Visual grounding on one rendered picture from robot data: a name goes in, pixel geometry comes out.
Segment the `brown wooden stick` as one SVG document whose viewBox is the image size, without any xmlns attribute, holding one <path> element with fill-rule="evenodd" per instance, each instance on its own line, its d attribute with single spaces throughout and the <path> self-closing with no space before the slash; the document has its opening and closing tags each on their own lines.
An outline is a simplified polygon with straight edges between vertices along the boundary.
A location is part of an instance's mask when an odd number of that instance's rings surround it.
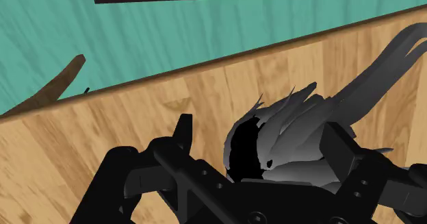
<svg viewBox="0 0 427 224">
<path fill-rule="evenodd" d="M 83 54 L 76 55 L 69 64 L 37 93 L 0 115 L 0 118 L 42 108 L 57 101 L 64 91 L 75 80 L 86 58 Z"/>
</svg>

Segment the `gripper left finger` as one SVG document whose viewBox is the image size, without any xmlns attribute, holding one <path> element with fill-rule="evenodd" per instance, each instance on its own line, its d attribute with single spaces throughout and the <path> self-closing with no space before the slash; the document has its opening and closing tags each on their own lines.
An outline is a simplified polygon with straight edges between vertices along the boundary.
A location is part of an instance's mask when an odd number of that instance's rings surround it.
<svg viewBox="0 0 427 224">
<path fill-rule="evenodd" d="M 153 139 L 142 152 L 110 149 L 70 224 L 135 224 L 131 215 L 148 192 L 159 193 L 179 224 L 234 224 L 211 194 L 222 187 L 219 173 L 190 156 L 192 123 L 182 114 L 173 135 Z"/>
</svg>

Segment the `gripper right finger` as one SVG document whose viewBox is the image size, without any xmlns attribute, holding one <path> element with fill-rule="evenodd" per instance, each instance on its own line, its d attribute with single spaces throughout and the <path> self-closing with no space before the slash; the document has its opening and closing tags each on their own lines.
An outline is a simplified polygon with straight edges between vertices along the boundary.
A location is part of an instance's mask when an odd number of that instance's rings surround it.
<svg viewBox="0 0 427 224">
<path fill-rule="evenodd" d="M 377 206 L 393 209 L 404 224 L 427 224 L 427 164 L 401 168 L 360 147 L 335 122 L 324 125 L 320 151 L 341 182 L 328 224 L 377 224 Z"/>
</svg>

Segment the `grey bird figure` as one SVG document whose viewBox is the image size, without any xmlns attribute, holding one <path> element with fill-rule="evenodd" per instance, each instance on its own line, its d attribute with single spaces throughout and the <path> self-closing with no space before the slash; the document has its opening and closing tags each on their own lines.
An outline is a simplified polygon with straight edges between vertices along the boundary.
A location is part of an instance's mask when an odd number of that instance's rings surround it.
<svg viewBox="0 0 427 224">
<path fill-rule="evenodd" d="M 320 151 L 325 123 L 339 123 L 355 138 L 352 124 L 425 52 L 427 23 L 415 23 L 399 32 L 371 65 L 332 97 L 316 94 L 313 82 L 268 107 L 257 101 L 227 134 L 223 151 L 227 179 L 296 182 L 336 192 L 339 179 Z"/>
</svg>

